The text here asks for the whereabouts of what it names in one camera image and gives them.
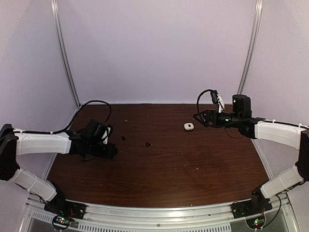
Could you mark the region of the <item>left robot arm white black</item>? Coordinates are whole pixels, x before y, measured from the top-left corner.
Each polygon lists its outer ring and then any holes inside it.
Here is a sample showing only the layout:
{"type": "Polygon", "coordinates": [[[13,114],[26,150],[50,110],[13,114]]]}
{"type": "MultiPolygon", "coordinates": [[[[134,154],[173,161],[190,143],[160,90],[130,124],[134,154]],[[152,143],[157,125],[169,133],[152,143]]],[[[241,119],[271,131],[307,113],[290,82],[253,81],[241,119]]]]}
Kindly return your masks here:
{"type": "Polygon", "coordinates": [[[78,131],[28,131],[5,124],[0,130],[0,178],[38,195],[58,214],[64,215],[70,209],[65,194],[55,184],[22,169],[16,158],[28,154],[57,153],[77,154],[83,159],[86,155],[113,159],[118,151],[116,145],[108,141],[112,131],[111,125],[93,119],[86,128],[78,131]]]}

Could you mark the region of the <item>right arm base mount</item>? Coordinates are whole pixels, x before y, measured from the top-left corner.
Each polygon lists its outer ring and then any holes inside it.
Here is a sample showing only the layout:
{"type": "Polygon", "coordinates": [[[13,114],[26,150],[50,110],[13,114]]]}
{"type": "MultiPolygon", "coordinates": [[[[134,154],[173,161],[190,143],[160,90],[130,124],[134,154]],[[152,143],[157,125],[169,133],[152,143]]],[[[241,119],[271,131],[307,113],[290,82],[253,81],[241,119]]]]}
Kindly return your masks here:
{"type": "Polygon", "coordinates": [[[272,204],[270,199],[265,198],[261,190],[256,188],[252,191],[251,199],[233,202],[230,207],[234,218],[242,218],[271,210],[272,204]]]}

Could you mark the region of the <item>white charging case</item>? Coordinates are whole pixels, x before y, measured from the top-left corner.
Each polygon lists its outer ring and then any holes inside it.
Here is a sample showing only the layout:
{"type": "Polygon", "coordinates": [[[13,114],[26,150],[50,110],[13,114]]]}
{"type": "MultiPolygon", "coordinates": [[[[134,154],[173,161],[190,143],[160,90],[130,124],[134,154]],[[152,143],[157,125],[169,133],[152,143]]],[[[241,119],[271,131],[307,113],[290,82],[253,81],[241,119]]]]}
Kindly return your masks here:
{"type": "Polygon", "coordinates": [[[186,131],[191,131],[191,130],[194,129],[194,124],[191,123],[191,122],[189,122],[189,123],[184,123],[183,127],[184,127],[184,129],[185,129],[186,131]]]}

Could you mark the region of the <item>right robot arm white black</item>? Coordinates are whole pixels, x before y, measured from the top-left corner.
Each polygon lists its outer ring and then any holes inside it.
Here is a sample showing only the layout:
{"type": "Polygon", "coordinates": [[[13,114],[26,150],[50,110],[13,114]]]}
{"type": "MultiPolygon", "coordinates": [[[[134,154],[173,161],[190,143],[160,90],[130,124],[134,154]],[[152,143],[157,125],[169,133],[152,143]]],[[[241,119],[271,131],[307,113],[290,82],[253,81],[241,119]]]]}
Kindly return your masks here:
{"type": "Polygon", "coordinates": [[[201,111],[197,106],[197,112],[193,115],[193,118],[204,127],[236,128],[244,137],[287,145],[299,152],[298,161],[294,166],[253,190],[252,199],[247,204],[251,213],[258,213],[271,197],[309,180],[309,128],[307,126],[253,117],[251,99],[243,94],[233,95],[232,112],[226,112],[221,95],[216,90],[208,92],[212,103],[217,108],[201,111]]]}

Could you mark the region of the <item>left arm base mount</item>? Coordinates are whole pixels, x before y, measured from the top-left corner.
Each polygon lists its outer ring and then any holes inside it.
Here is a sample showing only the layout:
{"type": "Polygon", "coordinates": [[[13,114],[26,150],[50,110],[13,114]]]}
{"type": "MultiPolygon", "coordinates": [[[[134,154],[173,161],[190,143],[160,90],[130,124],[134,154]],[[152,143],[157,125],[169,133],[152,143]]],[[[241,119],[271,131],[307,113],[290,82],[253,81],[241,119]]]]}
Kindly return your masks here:
{"type": "Polygon", "coordinates": [[[56,186],[56,195],[51,201],[42,201],[44,210],[65,218],[83,219],[86,205],[68,201],[64,192],[56,186]]]}

